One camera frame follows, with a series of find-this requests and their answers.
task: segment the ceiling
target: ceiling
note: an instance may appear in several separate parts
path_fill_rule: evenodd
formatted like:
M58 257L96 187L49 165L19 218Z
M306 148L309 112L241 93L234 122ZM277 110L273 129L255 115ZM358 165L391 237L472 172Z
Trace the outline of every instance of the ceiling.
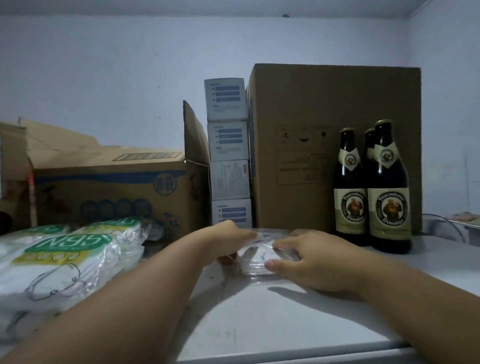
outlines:
M0 15L399 18L431 0L0 0Z

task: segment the small white box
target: small white box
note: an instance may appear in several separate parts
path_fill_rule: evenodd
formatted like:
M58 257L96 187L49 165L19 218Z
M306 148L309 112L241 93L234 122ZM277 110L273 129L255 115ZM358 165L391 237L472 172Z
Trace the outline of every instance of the small white box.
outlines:
M212 162L248 159L246 121L209 122L207 131Z
M240 200L212 201L212 224L232 220L239 228L252 228L252 201Z
M243 78L205 80L207 121L247 119L247 101Z
M250 198L248 160L210 162L212 201Z

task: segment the person's left arm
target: person's left arm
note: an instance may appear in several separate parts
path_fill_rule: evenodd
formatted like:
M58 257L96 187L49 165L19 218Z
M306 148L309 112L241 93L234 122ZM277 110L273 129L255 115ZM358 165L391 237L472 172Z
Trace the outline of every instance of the person's left arm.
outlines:
M1 363L162 359L202 269L255 236L232 221L195 231L55 318Z

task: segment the beer bottle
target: beer bottle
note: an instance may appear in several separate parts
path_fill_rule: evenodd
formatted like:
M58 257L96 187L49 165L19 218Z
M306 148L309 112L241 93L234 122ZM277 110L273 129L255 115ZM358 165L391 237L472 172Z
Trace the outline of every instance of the beer bottle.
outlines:
M372 245L382 252L406 254L412 248L408 176L392 135L392 120L375 124L374 168L368 180Z
M365 148L363 149L363 155L361 157L361 165L363 167L363 173L366 178L371 175L372 168L374 168L373 162L373 148L375 147L375 128L370 128L365 131Z
M354 138L352 128L340 132L340 153L333 181L335 225L339 237L362 246L367 242L367 191Z

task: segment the barcode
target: barcode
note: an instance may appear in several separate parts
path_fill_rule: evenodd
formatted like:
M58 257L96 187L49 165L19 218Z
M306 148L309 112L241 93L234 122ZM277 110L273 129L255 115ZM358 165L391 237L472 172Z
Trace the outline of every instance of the barcode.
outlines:
M176 158L181 152L160 152L160 153L131 153L122 154L120 157L115 158L113 161L121 160L141 160L141 159L167 159Z

